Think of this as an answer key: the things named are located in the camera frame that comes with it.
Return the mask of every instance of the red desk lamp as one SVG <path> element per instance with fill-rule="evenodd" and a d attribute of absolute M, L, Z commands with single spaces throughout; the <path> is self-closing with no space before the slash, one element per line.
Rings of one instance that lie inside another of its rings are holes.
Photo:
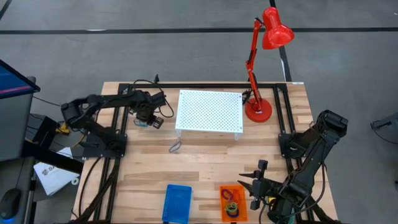
<path fill-rule="evenodd" d="M 265 122 L 272 114 L 271 105 L 267 100 L 262 99 L 258 92 L 256 76 L 253 73 L 254 58 L 256 57 L 257 52 L 257 38 L 259 36 L 260 28 L 262 26 L 266 27 L 266 33 L 262 38 L 262 48 L 266 50 L 281 47 L 289 43 L 294 38 L 293 31 L 281 23 L 278 11 L 275 7 L 269 7 L 264 10 L 262 13 L 262 19 L 264 20 L 264 23 L 262 23 L 259 18 L 256 18 L 254 21 L 251 51 L 249 60 L 246 61 L 246 69 L 248 70 L 254 98 L 248 100 L 244 110 L 246 112 L 246 116 L 255 122 Z"/>

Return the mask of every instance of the lamp shade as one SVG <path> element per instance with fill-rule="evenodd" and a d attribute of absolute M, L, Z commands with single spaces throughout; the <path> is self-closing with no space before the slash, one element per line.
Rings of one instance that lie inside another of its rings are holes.
<path fill-rule="evenodd" d="M 275 49 L 293 40 L 292 29 L 281 23 L 278 10 L 275 7 L 264 10 L 262 20 L 266 27 L 266 33 L 262 38 L 263 49 Z"/>

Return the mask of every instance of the orange container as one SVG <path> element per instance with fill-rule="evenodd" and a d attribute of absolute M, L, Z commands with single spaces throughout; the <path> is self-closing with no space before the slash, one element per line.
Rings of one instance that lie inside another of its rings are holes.
<path fill-rule="evenodd" d="M 242 185 L 220 186 L 220 210 L 223 222 L 246 222 L 248 220 Z"/>

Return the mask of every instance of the lamp arm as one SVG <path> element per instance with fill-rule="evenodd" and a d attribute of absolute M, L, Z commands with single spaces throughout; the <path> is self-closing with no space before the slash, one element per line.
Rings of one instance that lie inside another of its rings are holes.
<path fill-rule="evenodd" d="M 254 21 L 253 39 L 251 42 L 250 56 L 249 60 L 246 61 L 246 70 L 248 71 L 251 89 L 254 93 L 254 98 L 256 99 L 256 102 L 253 104 L 253 108 L 256 111 L 261 111 L 262 108 L 260 104 L 261 96 L 257 89 L 257 80 L 255 74 L 253 73 L 253 69 L 254 69 L 254 59 L 256 58 L 256 53 L 257 53 L 257 38 L 259 37 L 260 28 L 263 25 L 264 24 L 262 23 L 262 21 L 259 18 L 256 18 L 256 20 Z"/>

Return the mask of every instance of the gray floor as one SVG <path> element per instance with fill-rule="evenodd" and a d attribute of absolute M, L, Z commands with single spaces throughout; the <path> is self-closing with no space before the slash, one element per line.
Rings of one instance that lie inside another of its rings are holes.
<path fill-rule="evenodd" d="M 397 1 L 276 3 L 291 27 L 398 26 Z M 268 6 L 261 0 L 13 0 L 0 30 L 250 27 Z M 347 136 L 327 159 L 338 216 L 346 223 L 398 222 L 398 148 L 369 126 L 398 111 L 397 39 L 398 32 L 298 33 L 286 46 L 292 79 L 305 82 L 314 116 L 330 109 L 349 119 Z M 37 77 L 38 97 L 63 103 L 99 93 L 105 81 L 157 73 L 163 81 L 246 80 L 250 41 L 250 33 L 0 35 L 0 58 Z M 259 49 L 255 69 L 259 81 L 284 80 L 277 50 Z M 62 117 L 59 108 L 39 101 L 32 112 Z M 66 222 L 75 192 L 69 185 L 39 202 L 35 222 Z"/>

